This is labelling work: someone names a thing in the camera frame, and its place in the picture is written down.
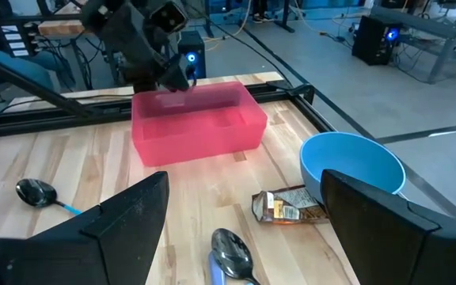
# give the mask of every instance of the blue handle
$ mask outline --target blue handle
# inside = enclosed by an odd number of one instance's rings
[[[209,253],[209,268],[211,269],[211,284],[212,285],[225,285],[226,276],[225,272],[219,267],[218,263],[215,261],[212,253]]]
[[[79,211],[72,206],[64,205],[63,207],[76,215],[80,215],[82,213],[82,211]]]

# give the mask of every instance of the spoon handle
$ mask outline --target spoon handle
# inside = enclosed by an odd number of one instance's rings
[[[80,214],[82,213],[82,211],[77,210],[77,209],[75,209],[75,208],[72,207],[72,206],[68,206],[68,205],[66,205],[66,204],[63,203],[63,202],[55,201],[55,203],[58,204],[59,206],[65,208],[65,209],[67,209],[68,211],[70,211],[70,212],[76,214],[76,215],[80,215]]]
[[[254,276],[252,276],[252,275],[245,279],[248,280],[249,282],[251,282],[253,285],[260,285],[260,282],[258,282],[258,280],[256,278],[254,278]]]

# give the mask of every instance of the wooden table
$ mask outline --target wooden table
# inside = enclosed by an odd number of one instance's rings
[[[262,83],[276,77],[253,74],[203,83]],[[210,284],[207,254],[219,227],[245,240],[262,284],[358,284],[329,223],[277,226],[253,217],[252,194],[302,184],[298,151],[317,132],[289,101],[261,108],[268,126],[257,149],[162,167],[142,165],[129,121],[0,138],[0,237],[27,238],[72,217],[60,207],[38,210],[21,202],[14,187],[23,177],[51,183],[61,201],[84,211],[165,170],[168,213],[147,284]]]
[[[87,0],[78,0],[83,4]],[[80,13],[80,10],[73,3],[69,2],[55,14],[75,14]],[[78,35],[84,31],[84,26],[79,20],[68,21],[45,21],[38,25],[40,34],[43,36],[71,36]]]

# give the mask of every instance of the blue light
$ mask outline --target blue light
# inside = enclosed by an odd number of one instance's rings
[[[190,62],[190,63],[194,63],[196,61],[196,53],[194,52],[189,52],[187,55],[186,55],[186,59]]]
[[[399,36],[398,28],[391,28],[389,32],[386,34],[386,39],[388,41],[394,41]]]

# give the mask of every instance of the food package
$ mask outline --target food package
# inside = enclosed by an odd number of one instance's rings
[[[304,185],[253,195],[253,214],[258,222],[278,224],[328,221],[326,213]]]

